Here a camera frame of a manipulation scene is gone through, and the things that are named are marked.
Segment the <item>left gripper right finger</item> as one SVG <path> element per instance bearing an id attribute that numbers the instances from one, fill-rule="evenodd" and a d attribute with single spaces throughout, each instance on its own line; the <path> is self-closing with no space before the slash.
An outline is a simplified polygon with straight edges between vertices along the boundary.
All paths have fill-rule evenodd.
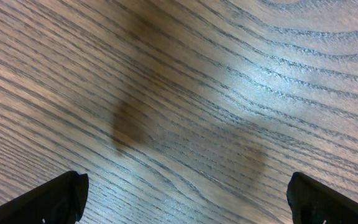
<path id="1" fill-rule="evenodd" d="M 287 202 L 294 224 L 358 224 L 358 203 L 302 172 L 293 173 Z"/>

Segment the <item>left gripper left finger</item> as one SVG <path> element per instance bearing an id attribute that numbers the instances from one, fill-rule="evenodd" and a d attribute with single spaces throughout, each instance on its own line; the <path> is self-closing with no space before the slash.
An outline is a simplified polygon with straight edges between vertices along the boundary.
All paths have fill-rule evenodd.
<path id="1" fill-rule="evenodd" d="M 89 189 L 87 174 L 68 171 L 0 206 L 0 223 L 76 223 Z"/>

